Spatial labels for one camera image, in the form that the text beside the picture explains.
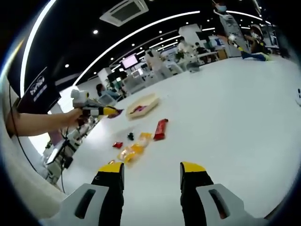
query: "cable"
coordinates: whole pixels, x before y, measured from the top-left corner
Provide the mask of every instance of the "cable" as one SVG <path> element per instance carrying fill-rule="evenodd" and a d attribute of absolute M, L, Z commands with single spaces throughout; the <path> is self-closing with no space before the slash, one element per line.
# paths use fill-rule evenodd
<path fill-rule="evenodd" d="M 24 151 L 24 149 L 23 149 L 23 146 L 22 146 L 22 144 L 21 144 L 21 141 L 20 141 L 20 139 L 19 139 L 19 135 L 18 135 L 18 131 L 17 131 L 17 128 L 16 128 L 16 123 L 15 123 L 15 119 L 14 119 L 14 114 L 13 114 L 13 107 L 12 107 L 12 104 L 11 104 L 11 86 L 9 86 L 9 104 L 10 104 L 10 113 L 11 113 L 11 118 L 12 118 L 12 120 L 13 120 L 13 125 L 14 125 L 14 129 L 15 129 L 15 134 L 16 134 L 16 137 L 17 137 L 17 139 L 18 139 L 18 142 L 19 142 L 19 145 L 20 145 L 20 147 L 21 147 L 21 149 L 22 149 L 22 151 L 23 151 L 23 154 L 25 155 L 25 157 L 26 157 L 26 159 L 27 159 L 27 161 L 29 162 L 29 164 L 32 166 L 32 168 L 34 169 L 34 171 L 36 171 L 37 172 L 37 170 L 34 168 L 34 166 L 33 166 L 33 164 L 32 164 L 32 162 L 29 160 L 29 158 L 27 157 L 27 155 L 26 155 L 26 153 L 25 153 L 25 151 Z"/>
<path fill-rule="evenodd" d="M 64 137 L 63 136 L 63 133 L 61 132 L 61 134 L 62 134 L 62 137 L 64 138 L 64 140 L 65 140 L 65 142 L 66 142 L 66 140 L 68 139 L 67 137 L 68 137 L 68 130 L 69 130 L 69 127 L 67 127 L 67 131 L 66 131 L 66 136 Z M 63 183 L 63 164 L 64 164 L 64 157 L 65 157 L 65 149 L 66 149 L 66 144 L 65 144 L 65 142 L 63 143 L 63 145 L 64 145 L 64 148 L 63 148 L 63 151 L 62 151 L 62 161 L 61 161 L 61 182 L 62 182 L 62 190 L 63 190 L 63 192 L 64 193 L 66 193 L 65 192 L 65 188 L 64 188 L 64 183 Z"/>

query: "red snack bag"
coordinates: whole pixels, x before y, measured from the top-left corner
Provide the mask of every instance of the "red snack bag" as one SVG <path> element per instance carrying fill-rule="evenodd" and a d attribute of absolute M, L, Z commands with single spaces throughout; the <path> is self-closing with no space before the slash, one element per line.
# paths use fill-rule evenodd
<path fill-rule="evenodd" d="M 165 138 L 165 129 L 166 129 L 167 122 L 168 122 L 168 119 L 162 119 L 158 122 L 154 140 L 162 140 Z"/>
<path fill-rule="evenodd" d="M 115 148 L 121 148 L 122 145 L 123 145 L 122 142 L 115 142 L 115 143 L 113 144 L 113 147 L 115 147 Z"/>

